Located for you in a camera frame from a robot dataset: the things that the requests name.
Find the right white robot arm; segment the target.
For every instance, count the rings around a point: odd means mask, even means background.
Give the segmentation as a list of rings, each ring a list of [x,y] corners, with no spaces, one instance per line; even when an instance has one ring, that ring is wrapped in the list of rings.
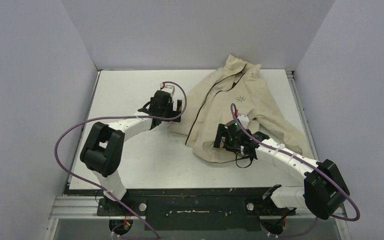
[[[304,157],[262,132],[243,131],[235,120],[218,125],[213,146],[251,161],[265,161],[302,183],[301,186],[274,186],[265,193],[262,202],[269,214],[283,208],[298,208],[327,220],[350,194],[333,161]]]

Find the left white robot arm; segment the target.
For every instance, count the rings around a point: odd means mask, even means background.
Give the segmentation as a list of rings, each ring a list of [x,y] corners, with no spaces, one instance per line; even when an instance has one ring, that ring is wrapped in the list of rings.
[[[164,86],[155,92],[144,107],[137,110],[133,118],[110,124],[96,122],[91,127],[79,158],[105,188],[104,196],[111,200],[109,207],[117,215],[125,214],[130,207],[129,200],[124,197],[127,189],[118,173],[124,143],[160,125],[161,118],[165,122],[168,118],[181,121],[178,115],[182,112],[183,102],[178,100],[177,108],[174,108],[174,92],[173,85]]]

